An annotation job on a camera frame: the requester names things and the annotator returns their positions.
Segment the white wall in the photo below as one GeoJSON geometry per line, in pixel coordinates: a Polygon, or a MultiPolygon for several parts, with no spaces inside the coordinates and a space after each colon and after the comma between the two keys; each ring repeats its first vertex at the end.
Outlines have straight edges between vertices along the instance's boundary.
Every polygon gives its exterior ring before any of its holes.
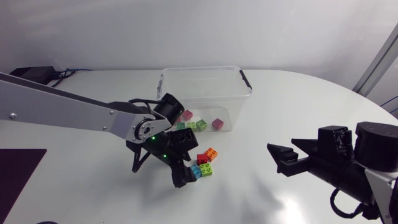
{"type": "MultiPolygon", "coordinates": [[[[369,93],[368,99],[382,105],[395,96],[398,96],[398,58],[369,93]]],[[[398,98],[384,105],[383,108],[388,112],[398,108],[398,98]]],[[[393,112],[392,115],[398,118],[398,111],[393,112]]]]}
{"type": "Polygon", "coordinates": [[[397,22],[396,0],[3,0],[0,70],[238,65],[352,88],[397,22]]]}

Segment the black mat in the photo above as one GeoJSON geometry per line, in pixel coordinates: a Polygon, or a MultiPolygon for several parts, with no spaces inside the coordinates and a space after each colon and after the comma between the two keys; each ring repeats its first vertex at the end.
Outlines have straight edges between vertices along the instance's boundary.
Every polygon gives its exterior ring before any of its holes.
{"type": "Polygon", "coordinates": [[[4,223],[46,149],[0,149],[0,223],[4,223]]]}

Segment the metal screw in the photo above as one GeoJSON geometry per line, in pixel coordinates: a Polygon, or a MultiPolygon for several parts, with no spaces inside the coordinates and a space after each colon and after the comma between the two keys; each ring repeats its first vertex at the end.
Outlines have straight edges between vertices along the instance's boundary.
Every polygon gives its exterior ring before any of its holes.
{"type": "Polygon", "coordinates": [[[17,114],[16,113],[11,113],[10,114],[10,119],[16,119],[17,118],[17,114]]]}

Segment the metal frame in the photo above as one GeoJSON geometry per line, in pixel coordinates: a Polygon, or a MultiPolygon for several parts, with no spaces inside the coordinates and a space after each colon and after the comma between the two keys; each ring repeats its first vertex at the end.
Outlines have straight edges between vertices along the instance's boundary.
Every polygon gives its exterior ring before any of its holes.
{"type": "Polygon", "coordinates": [[[366,69],[363,76],[353,88],[360,95],[367,96],[381,77],[398,57],[398,24],[387,38],[379,53],[366,69]]]}
{"type": "Polygon", "coordinates": [[[393,181],[398,177],[398,172],[380,172],[366,167],[365,175],[372,188],[383,223],[392,224],[389,206],[394,188],[393,181]]]}
{"type": "Polygon", "coordinates": [[[136,144],[172,126],[155,111],[158,119],[140,111],[116,110],[111,104],[1,72],[0,105],[3,120],[111,132],[136,144]]]}

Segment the power adapter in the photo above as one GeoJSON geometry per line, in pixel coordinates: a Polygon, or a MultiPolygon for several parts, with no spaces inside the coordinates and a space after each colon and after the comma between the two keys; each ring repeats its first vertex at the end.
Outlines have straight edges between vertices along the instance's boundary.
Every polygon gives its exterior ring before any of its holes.
{"type": "Polygon", "coordinates": [[[47,85],[52,80],[52,74],[54,72],[55,69],[53,66],[27,67],[17,68],[12,71],[10,75],[47,85]]]}

